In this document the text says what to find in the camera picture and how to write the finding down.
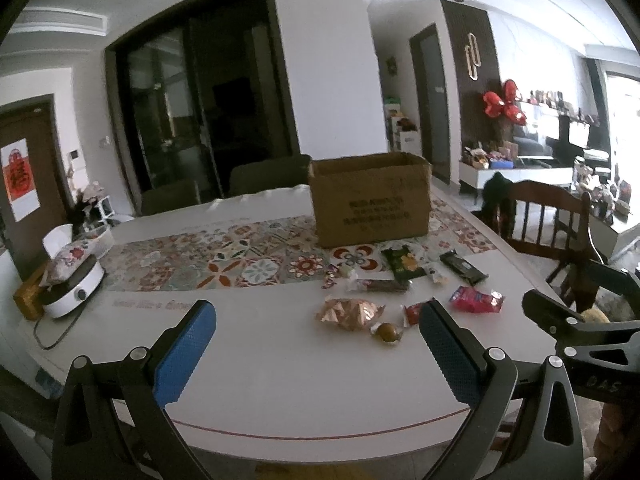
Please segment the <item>white tv cabinet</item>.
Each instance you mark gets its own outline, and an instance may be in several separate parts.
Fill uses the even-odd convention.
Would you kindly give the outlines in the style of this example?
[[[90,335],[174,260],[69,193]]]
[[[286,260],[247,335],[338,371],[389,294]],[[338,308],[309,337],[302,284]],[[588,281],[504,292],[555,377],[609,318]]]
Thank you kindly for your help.
[[[501,174],[512,182],[535,181],[561,188],[568,188],[573,181],[572,167],[519,166],[506,168],[505,166],[484,167],[479,164],[470,165],[466,162],[459,162],[457,185],[462,192],[471,192],[474,200],[478,200],[488,181],[496,174]]]

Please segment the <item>red paper door poster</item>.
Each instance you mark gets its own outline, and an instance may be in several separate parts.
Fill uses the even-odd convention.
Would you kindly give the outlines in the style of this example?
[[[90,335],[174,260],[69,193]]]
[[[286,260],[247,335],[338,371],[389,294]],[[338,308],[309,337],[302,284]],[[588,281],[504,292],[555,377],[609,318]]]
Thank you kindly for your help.
[[[40,199],[25,139],[2,146],[1,169],[14,221],[20,222],[40,208]]]

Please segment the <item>pink snack packet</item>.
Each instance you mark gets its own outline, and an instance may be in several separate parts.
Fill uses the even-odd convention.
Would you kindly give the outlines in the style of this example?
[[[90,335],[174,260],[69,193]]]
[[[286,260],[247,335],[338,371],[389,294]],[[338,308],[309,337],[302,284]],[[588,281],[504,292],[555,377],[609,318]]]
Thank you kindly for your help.
[[[460,286],[450,297],[450,306],[469,313],[499,313],[504,296],[500,292],[480,292],[471,286]]]

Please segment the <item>brown cardboard box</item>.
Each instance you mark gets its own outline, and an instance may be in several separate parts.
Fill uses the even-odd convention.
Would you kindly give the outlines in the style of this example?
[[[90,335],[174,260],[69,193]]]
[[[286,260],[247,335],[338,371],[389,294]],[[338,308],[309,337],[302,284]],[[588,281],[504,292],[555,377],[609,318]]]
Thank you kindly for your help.
[[[431,164],[410,153],[314,160],[308,185],[323,248],[428,233]]]

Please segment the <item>rose gold biscuit packet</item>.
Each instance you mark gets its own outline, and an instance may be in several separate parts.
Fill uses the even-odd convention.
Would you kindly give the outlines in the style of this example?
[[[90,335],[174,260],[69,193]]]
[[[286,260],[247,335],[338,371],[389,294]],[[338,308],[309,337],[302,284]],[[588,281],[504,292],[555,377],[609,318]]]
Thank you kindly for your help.
[[[382,304],[365,299],[329,298],[316,314],[316,320],[356,332],[375,323],[384,311],[385,307]]]

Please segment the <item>dark dining chair right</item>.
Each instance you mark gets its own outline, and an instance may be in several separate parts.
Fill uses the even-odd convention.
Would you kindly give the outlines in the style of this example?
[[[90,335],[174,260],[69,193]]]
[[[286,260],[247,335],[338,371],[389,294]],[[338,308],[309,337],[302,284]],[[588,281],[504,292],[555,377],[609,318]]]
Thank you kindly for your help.
[[[306,184],[310,163],[309,155],[300,154],[236,167],[230,177],[230,194],[239,196]]]

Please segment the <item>white basket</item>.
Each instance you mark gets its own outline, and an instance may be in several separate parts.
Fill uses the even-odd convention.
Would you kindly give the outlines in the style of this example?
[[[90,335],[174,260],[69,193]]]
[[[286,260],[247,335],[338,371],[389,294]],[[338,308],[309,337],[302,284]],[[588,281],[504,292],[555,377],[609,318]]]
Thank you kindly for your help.
[[[98,259],[103,258],[115,245],[109,226],[97,226],[89,231],[75,234],[70,223],[61,224],[42,239],[43,248],[50,258],[56,256],[63,247],[76,242],[87,242],[93,255]]]

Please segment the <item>dark long snack bar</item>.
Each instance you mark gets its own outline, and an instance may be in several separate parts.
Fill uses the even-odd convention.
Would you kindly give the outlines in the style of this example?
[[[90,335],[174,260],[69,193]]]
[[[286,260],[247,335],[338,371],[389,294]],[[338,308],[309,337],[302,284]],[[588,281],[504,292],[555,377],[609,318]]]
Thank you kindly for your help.
[[[411,283],[409,281],[382,280],[376,278],[356,278],[346,285],[348,292],[380,292],[381,294],[403,294],[408,292]]]

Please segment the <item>pale green pastry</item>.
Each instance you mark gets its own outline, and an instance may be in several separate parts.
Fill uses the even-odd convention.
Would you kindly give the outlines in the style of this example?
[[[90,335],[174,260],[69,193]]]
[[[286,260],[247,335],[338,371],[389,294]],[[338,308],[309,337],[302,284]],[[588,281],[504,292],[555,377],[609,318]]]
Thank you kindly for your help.
[[[338,268],[338,274],[345,280],[356,280],[356,278],[358,278],[357,271],[351,266],[340,266]]]

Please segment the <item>small clear wrapped snack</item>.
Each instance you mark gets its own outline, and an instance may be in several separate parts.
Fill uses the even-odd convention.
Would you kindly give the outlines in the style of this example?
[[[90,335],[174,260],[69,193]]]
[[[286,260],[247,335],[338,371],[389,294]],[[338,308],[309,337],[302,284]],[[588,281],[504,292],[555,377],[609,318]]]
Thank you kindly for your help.
[[[427,277],[435,284],[435,285],[445,285],[448,281],[445,275],[442,275],[437,268],[434,266],[424,266],[424,271]]]

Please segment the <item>dark dining chair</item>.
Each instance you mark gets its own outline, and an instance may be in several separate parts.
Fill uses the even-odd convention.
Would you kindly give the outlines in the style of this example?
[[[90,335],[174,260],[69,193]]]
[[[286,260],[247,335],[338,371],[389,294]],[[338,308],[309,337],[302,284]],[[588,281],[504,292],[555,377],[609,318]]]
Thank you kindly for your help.
[[[162,214],[199,203],[201,203],[201,196],[198,184],[191,179],[182,179],[143,193],[141,214],[152,216],[152,214]]]
[[[306,184],[310,163],[309,155],[300,154],[236,167],[230,177],[230,194],[239,196]]]

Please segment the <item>brown round candy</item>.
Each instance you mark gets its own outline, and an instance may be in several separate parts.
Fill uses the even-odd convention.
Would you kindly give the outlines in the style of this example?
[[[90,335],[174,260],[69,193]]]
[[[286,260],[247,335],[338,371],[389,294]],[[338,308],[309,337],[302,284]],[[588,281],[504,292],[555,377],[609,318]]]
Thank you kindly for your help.
[[[371,336],[382,344],[396,346],[401,341],[404,330],[401,326],[391,322],[375,323],[370,328]]]

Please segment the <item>floral fabric pouch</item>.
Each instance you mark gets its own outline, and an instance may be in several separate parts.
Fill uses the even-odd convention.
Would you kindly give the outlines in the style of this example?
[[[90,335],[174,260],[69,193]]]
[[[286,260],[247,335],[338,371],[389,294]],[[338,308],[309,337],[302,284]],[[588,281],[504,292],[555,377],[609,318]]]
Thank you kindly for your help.
[[[68,281],[94,253],[95,247],[94,240],[75,240],[62,247],[44,269],[40,286],[48,287]]]

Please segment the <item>red balloon decoration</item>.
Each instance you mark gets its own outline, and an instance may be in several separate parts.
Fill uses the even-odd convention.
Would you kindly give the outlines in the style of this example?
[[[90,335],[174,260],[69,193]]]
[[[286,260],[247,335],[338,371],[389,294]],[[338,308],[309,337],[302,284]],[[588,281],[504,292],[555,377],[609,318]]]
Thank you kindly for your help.
[[[527,117],[518,107],[518,85],[513,79],[508,79],[502,87],[502,95],[495,91],[483,94],[484,113],[489,118],[504,116],[514,125],[525,126]]]

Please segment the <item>red small snack packet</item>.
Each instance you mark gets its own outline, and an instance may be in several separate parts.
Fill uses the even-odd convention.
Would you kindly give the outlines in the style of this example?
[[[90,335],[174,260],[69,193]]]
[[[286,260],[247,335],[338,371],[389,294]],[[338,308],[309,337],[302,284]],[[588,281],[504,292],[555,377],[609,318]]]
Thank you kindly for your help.
[[[427,306],[428,302],[418,302],[417,304],[410,304],[410,306],[402,307],[402,316],[404,320],[402,321],[402,326],[405,328],[410,328],[413,326],[417,326],[420,322],[420,315],[422,308]]]

